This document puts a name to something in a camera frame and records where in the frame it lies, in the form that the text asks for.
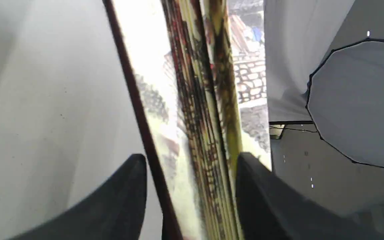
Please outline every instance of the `black wire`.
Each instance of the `black wire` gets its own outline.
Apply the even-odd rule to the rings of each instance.
[[[294,130],[294,131],[301,131],[301,132],[312,132],[312,133],[317,133],[318,131],[311,131],[311,130],[306,130],[306,129],[291,129],[291,128],[277,128],[274,126],[270,126],[271,129],[281,129],[281,130]]]

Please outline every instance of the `softbox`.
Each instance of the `softbox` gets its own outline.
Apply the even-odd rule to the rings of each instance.
[[[306,108],[328,144],[384,168],[384,40],[333,50],[310,76]]]

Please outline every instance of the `black cable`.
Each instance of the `black cable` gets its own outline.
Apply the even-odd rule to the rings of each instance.
[[[306,129],[291,129],[291,128],[277,128],[274,126],[270,126],[271,129],[281,129],[281,130],[294,130],[294,131],[302,131],[302,132],[312,132],[312,133],[317,133],[318,131],[311,131],[311,130],[306,130]]]

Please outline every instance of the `white fabric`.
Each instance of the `white fabric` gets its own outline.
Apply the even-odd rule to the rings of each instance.
[[[325,141],[356,162],[384,167],[384,43],[333,53],[312,78],[308,108]]]
[[[309,75],[324,58],[354,0],[265,1],[270,121],[310,120]]]

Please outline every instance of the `octagonal softbox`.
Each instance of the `octagonal softbox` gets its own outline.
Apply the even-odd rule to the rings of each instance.
[[[328,144],[384,168],[384,40],[333,50],[310,76],[306,108]]]

